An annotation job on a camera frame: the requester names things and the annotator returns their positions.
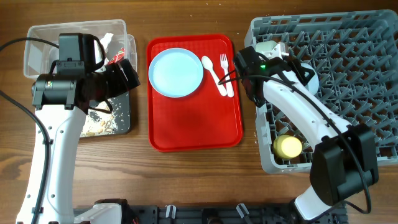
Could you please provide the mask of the mint green bowl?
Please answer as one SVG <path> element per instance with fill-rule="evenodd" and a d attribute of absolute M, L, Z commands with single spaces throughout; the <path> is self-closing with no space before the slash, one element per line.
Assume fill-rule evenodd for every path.
<path fill-rule="evenodd" d="M 269 54 L 277 45 L 277 42 L 273 40 L 259 42 L 255 46 L 255 51 L 261 54 Z"/>

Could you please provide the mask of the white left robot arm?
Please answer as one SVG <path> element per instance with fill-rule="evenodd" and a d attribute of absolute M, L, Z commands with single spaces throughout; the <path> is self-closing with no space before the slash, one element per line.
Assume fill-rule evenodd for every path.
<path fill-rule="evenodd" d="M 106 101 L 139 86 L 128 59 L 103 72 L 83 62 L 60 62 L 32 88 L 37 123 L 29 182 L 16 223 L 73 223 L 73 176 L 90 102 Z"/>

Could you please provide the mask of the light blue plate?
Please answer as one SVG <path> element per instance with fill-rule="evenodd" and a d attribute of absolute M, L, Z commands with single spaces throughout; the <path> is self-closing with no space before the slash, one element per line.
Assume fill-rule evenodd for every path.
<path fill-rule="evenodd" d="M 201 85 L 203 76 L 198 56 L 183 48 L 161 51 L 152 59 L 148 68 L 152 88 L 169 98 L 192 94 Z"/>

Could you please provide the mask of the light blue bowl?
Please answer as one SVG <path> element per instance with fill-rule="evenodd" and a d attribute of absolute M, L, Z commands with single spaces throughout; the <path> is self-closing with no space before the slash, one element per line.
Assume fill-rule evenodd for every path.
<path fill-rule="evenodd" d="M 305 88 L 311 93 L 311 94 L 313 94 L 313 95 L 316 95 L 317 94 L 317 91 L 318 91 L 318 89 L 319 89 L 319 86 L 320 86 L 320 81 L 319 81 L 319 77 L 318 77 L 318 74 L 316 73 L 316 71 L 314 70 L 314 68 L 311 66 L 311 65 L 309 65 L 309 64 L 307 64 L 307 63 L 301 63 L 301 66 L 303 67 L 303 68 L 308 68 L 308 69 L 310 69 L 311 71 L 313 71 L 314 72 L 314 76 L 309 80 L 309 82 L 305 85 Z"/>

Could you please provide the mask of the red snack wrapper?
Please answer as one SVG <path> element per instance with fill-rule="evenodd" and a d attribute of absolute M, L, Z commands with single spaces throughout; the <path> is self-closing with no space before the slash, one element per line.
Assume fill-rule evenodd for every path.
<path fill-rule="evenodd" d="M 124 56 L 125 56 L 125 48 L 121 48 L 121 49 L 117 52 L 117 54 L 116 54 L 108 63 L 109 63 L 109 64 L 116 63 L 116 62 L 118 62 L 118 61 L 124 59 Z"/>

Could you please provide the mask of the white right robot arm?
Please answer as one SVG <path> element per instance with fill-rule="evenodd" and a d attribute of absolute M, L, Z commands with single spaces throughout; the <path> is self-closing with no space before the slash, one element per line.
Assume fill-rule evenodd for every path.
<path fill-rule="evenodd" d="M 313 223 L 359 192 L 366 197 L 363 213 L 369 214 L 369 187 L 379 180 L 372 129 L 352 125 L 307 90 L 305 85 L 316 73 L 297 58 L 267 58 L 249 46 L 233 63 L 248 98 L 258 108 L 266 102 L 276 106 L 313 149 L 311 185 L 292 202 L 293 221 Z"/>

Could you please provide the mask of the yellow plastic cup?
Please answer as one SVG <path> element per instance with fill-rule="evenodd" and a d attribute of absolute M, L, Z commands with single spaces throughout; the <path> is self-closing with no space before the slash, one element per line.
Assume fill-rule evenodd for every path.
<path fill-rule="evenodd" d="M 293 159 L 303 150 L 301 141 L 289 135 L 278 136 L 273 143 L 274 154 L 282 159 Z"/>

